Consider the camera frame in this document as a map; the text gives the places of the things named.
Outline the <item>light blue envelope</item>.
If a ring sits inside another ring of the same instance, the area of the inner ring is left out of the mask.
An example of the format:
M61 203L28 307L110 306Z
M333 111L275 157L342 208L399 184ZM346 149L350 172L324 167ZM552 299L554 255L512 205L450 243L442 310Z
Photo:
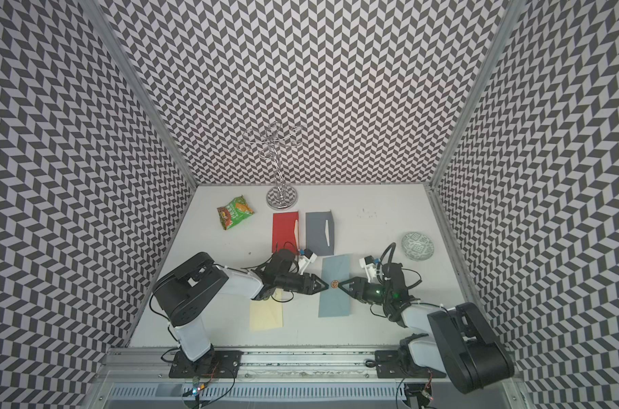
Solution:
M350 315L350 297L339 289L342 281L350 278L350 255L324 258L321 279L328 284L319 301L320 318L345 317Z

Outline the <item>red envelope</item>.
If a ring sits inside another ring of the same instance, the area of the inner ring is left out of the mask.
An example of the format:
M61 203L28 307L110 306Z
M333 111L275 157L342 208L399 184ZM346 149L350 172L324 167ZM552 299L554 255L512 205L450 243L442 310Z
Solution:
M272 252L286 249L298 254L297 222L299 214L282 212L273 214Z

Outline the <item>cream yellow envelope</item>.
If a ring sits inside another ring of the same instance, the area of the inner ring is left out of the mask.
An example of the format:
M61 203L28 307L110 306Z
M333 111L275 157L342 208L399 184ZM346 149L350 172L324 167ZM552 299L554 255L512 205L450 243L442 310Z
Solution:
M263 332L284 326L283 305L280 302L282 295L282 290L276 290L268 300L250 301L251 332Z

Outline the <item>dark grey envelope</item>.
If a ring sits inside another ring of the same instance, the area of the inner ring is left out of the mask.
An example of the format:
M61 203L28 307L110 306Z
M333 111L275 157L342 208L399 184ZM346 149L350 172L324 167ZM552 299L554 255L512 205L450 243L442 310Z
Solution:
M331 211L305 214L305 241L306 247L318 257L334 255L335 224Z

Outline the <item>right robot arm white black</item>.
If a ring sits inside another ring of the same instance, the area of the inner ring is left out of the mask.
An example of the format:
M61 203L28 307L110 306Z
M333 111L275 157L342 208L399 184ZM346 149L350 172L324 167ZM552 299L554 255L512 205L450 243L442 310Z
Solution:
M361 261L366 277L341 281L350 298L382 308L381 317L412 334L399 342L387 361L379 361L381 378L444 376L467 394L515 376L515 364L488 320L474 303L451 308L411 294L422 281L408 285L406 268L397 262Z

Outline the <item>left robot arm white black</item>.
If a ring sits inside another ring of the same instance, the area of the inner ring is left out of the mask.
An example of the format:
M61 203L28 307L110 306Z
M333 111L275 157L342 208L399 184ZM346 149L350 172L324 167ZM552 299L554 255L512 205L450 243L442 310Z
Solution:
M201 314L217 295L259 302L270 299L277 290L306 296L321 293L330 286L316 274L305 271L314 259L314 253L310 253L300 262L297 252L282 249L254 267L233 269L215 262L208 253L199 252L158 279L153 297L182 353L195 363L212 354Z

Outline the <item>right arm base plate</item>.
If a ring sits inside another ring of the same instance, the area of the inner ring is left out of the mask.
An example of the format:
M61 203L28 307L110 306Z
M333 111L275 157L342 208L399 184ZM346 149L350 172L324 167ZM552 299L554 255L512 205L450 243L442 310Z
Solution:
M446 378L447 375L435 368L419 366L411 357L409 344L411 341L428 337L427 333L413 334L403 338L396 350L376 350L374 358L365 360L365 366L376 370L377 377L391 378Z

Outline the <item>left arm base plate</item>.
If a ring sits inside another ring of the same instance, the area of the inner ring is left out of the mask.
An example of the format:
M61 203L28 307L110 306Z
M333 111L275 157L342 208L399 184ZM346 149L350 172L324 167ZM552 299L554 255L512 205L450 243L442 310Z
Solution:
M235 378L241 367L243 352L237 349L219 349L213 347L196 361L190 361L183 351L174 355L169 371L169 378Z

